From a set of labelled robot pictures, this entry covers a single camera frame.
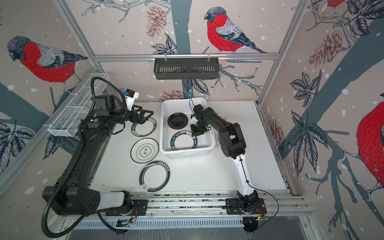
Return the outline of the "white plate dark lettered rim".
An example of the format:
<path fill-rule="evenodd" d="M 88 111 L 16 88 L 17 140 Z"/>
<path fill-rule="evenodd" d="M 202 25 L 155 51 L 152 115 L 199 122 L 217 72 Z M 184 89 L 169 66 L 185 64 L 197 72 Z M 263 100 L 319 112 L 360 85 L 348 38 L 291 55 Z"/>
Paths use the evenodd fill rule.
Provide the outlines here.
<path fill-rule="evenodd" d="M 144 138 L 151 135 L 157 128 L 157 122 L 153 118 L 149 118 L 144 124 L 133 124 L 131 132 L 134 136 Z"/>

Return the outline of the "white plate green lettered rim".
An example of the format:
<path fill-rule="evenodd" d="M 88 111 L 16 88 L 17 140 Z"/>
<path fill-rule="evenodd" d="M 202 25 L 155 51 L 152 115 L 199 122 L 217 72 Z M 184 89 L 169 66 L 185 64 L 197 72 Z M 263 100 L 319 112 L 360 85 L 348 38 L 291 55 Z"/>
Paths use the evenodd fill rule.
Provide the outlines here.
<path fill-rule="evenodd" d="M 170 140 L 170 146 L 173 151 L 195 149 L 197 145 L 197 137 L 194 137 L 190 131 L 179 131 Z"/>

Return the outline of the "white plate black line pattern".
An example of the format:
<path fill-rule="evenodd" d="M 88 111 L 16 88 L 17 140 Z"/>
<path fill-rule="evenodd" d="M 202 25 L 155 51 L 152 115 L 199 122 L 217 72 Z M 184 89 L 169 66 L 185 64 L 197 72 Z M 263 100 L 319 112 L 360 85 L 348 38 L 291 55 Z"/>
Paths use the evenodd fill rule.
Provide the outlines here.
<path fill-rule="evenodd" d="M 131 148 L 131 159 L 138 164 L 151 162 L 159 152 L 159 144 L 156 140 L 145 138 L 137 141 Z"/>

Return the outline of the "orange plate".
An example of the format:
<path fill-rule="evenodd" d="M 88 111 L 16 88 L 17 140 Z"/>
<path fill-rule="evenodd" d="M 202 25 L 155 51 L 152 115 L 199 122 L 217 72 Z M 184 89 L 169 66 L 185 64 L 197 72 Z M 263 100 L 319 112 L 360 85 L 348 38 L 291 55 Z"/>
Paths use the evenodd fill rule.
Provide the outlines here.
<path fill-rule="evenodd" d="M 187 126 L 187 121 L 171 121 L 168 122 L 168 126 L 173 130 L 181 130 L 184 129 Z"/>

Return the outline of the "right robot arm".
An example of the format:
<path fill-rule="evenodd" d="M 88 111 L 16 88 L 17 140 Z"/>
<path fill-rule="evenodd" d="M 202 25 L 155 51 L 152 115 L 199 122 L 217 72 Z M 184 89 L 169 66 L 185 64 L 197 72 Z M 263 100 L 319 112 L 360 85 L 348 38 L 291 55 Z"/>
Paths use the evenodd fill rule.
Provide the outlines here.
<path fill-rule="evenodd" d="M 224 155 L 233 160 L 237 172 L 238 196 L 240 209 L 251 213 L 260 203 L 257 190 L 252 186 L 246 165 L 246 141 L 242 129 L 237 123 L 227 122 L 212 108 L 196 105 L 193 108 L 195 123 L 191 125 L 194 137 L 205 134 L 211 129 L 218 132 L 218 139 Z"/>

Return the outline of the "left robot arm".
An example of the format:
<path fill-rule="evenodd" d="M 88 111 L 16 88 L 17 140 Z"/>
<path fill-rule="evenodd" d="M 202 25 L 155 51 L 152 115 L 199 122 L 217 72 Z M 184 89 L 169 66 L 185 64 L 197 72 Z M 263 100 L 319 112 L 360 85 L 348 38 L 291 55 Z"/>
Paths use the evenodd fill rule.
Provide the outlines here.
<path fill-rule="evenodd" d="M 129 206 L 126 191 L 101 193 L 90 189 L 89 182 L 98 168 L 99 152 L 114 127 L 126 122 L 143 124 L 152 115 L 152 111 L 137 105 L 128 110 L 125 101 L 114 95 L 94 97 L 90 115 L 79 125 L 80 142 L 75 154 L 56 184 L 43 191 L 48 209 L 61 216 L 87 217 L 102 210 Z"/>

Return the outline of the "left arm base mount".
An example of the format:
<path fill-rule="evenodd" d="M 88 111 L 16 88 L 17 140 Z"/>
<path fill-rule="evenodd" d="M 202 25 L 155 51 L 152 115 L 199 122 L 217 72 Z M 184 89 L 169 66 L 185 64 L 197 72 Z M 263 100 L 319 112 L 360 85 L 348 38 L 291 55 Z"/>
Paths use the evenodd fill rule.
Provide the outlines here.
<path fill-rule="evenodd" d="M 145 216 L 148 206 L 148 200 L 132 200 L 131 204 L 127 206 L 120 206 L 111 208 L 106 211 L 108 217 L 136 217 Z"/>

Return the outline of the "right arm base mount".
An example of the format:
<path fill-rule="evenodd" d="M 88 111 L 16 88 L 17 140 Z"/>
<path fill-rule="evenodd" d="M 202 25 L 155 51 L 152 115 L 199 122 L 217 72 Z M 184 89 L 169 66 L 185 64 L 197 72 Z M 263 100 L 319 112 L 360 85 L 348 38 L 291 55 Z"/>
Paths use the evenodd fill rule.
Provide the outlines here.
<path fill-rule="evenodd" d="M 250 202 L 247 199 L 225 199 L 222 209 L 226 210 L 228 215 L 267 214 L 265 202 L 261 198 Z"/>

